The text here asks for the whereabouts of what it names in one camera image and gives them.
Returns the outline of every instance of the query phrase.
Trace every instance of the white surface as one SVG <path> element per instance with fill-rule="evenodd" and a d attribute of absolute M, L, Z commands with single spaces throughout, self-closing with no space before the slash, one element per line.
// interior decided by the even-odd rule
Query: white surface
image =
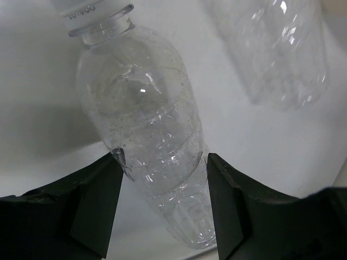
<path fill-rule="evenodd" d="M 133 21 L 160 31 L 182 54 L 212 151 L 291 195 L 332 185 L 347 156 L 347 41 L 333 37 L 346 20 L 330 19 L 326 31 L 329 90 L 314 106 L 284 114 L 248 103 L 198 0 L 132 2 Z M 0 196 L 19 195 L 107 151 L 74 95 L 80 45 L 68 38 L 49 1 L 0 1 L 0 35 Z M 179 260 L 197 253 L 177 244 L 135 194 L 125 180 L 108 259 Z"/>

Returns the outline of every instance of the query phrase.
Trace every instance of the clear plastic bottle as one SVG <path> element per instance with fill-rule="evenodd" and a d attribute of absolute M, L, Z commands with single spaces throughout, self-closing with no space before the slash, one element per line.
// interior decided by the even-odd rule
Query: clear plastic bottle
<path fill-rule="evenodd" d="M 253 103 L 280 110 L 327 89 L 318 0 L 203 0 Z"/>
<path fill-rule="evenodd" d="M 127 15 L 132 9 L 130 4 L 70 31 L 85 45 L 78 95 L 168 231 L 186 246 L 203 249 L 215 243 L 215 231 L 208 149 L 192 87 L 177 50 L 155 31 L 134 25 Z"/>

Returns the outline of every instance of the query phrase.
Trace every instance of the white bottle cap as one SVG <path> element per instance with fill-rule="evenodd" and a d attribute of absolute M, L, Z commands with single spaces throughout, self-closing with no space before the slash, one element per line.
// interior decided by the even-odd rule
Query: white bottle cap
<path fill-rule="evenodd" d="M 70 31 L 83 28 L 91 23 L 119 12 L 130 0 L 51 0 L 66 28 Z"/>

